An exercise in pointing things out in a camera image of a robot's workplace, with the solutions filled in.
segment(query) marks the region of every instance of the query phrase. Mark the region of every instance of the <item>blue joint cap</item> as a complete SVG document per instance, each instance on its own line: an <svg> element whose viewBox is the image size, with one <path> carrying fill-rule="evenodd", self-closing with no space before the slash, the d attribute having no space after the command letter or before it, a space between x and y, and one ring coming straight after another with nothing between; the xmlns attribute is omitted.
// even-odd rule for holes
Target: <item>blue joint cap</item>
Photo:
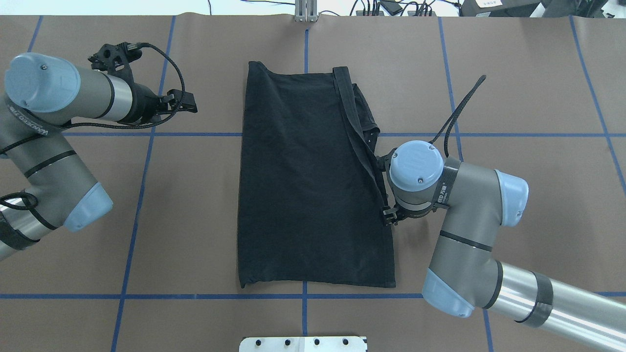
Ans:
<svg viewBox="0 0 626 352"><path fill-rule="evenodd" d="M502 226L515 226L521 220L528 201L528 183L517 176L495 170L502 196Z"/></svg>
<svg viewBox="0 0 626 352"><path fill-rule="evenodd" d="M426 271L422 296L431 306L452 316L468 318L474 311L471 303L443 282L431 269Z"/></svg>
<svg viewBox="0 0 626 352"><path fill-rule="evenodd" d="M401 190L419 192L434 185L443 172L443 158L432 144L412 140L402 144L391 158L389 178Z"/></svg>
<svg viewBox="0 0 626 352"><path fill-rule="evenodd" d="M68 60L37 53L17 55L4 75L6 94L17 105L38 113L59 111L80 90L80 74Z"/></svg>
<svg viewBox="0 0 626 352"><path fill-rule="evenodd" d="M98 220L112 208L113 201L98 182L76 204L63 225L71 232L76 232Z"/></svg>

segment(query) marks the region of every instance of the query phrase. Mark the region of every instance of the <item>folded black garment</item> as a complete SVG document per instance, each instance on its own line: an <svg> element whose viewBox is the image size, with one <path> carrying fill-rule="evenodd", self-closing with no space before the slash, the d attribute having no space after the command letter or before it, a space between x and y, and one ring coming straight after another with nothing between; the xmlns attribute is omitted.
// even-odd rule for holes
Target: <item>folded black garment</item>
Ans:
<svg viewBox="0 0 626 352"><path fill-rule="evenodd" d="M379 132L347 67L278 75L250 62L237 230L242 287L396 286L373 152Z"/></svg>

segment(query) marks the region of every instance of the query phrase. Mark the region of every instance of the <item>white bracket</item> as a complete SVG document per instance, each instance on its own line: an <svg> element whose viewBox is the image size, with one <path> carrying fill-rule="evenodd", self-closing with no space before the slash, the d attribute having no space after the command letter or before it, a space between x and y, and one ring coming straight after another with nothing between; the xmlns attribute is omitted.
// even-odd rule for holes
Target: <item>white bracket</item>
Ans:
<svg viewBox="0 0 626 352"><path fill-rule="evenodd" d="M296 22L317 22L317 0L295 0Z"/></svg>
<svg viewBox="0 0 626 352"><path fill-rule="evenodd" d="M308 336L245 338L239 352L367 352L367 338L361 336Z"/></svg>

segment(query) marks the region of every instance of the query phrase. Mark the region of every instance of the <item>metal clamp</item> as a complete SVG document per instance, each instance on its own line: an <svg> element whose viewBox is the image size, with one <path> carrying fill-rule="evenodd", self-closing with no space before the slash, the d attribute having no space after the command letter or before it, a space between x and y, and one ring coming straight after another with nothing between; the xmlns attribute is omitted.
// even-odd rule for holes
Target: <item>metal clamp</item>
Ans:
<svg viewBox="0 0 626 352"><path fill-rule="evenodd" d="M317 0L295 0L296 22L317 22Z"/></svg>

